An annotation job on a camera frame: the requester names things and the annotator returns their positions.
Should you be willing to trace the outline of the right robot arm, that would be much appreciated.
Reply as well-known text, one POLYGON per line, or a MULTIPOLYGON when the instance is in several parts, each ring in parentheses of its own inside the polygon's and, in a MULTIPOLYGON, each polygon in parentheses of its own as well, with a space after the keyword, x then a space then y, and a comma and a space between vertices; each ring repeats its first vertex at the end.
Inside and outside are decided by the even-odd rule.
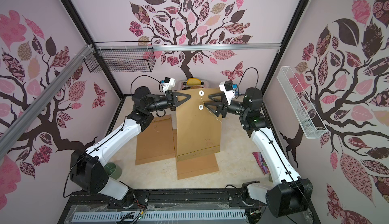
POLYGON ((313 211, 311 202, 313 185, 302 179, 291 166, 276 141, 268 119, 262 114, 261 90, 248 88, 242 101, 234 99, 235 90, 223 91, 208 96, 204 106, 215 116, 238 115, 241 126, 258 147, 272 177, 272 185, 260 182, 243 184, 243 199, 265 204, 276 218, 303 211, 313 211))

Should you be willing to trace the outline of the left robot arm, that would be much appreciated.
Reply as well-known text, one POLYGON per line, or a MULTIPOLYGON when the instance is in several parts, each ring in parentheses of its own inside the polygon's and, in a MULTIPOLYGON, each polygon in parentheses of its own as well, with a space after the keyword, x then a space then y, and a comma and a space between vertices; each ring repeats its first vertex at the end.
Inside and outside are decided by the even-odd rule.
POLYGON ((154 119, 154 111, 175 111, 190 98, 189 94, 172 90, 159 96, 146 86, 137 88, 132 95, 133 110, 123 123, 98 143, 72 153, 67 178, 89 194, 102 194, 119 201, 131 198, 130 187, 109 176, 104 166, 129 140, 146 130, 154 119))

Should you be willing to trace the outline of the brown file bag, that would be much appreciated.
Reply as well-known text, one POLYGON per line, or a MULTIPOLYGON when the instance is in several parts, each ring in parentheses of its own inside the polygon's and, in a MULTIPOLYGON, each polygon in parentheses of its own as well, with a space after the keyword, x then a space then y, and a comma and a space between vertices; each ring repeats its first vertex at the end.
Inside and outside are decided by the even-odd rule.
POLYGON ((148 128, 137 136, 135 164, 142 165, 174 157, 171 116, 153 119, 148 128))
POLYGON ((219 171, 214 154, 201 156, 189 160, 178 161, 177 155, 177 130, 173 129, 174 150, 176 157, 177 179, 186 179, 219 171))
POLYGON ((180 91, 191 99, 176 109, 177 161, 220 152, 222 117, 216 117, 205 106, 209 95, 220 92, 217 88, 180 91))

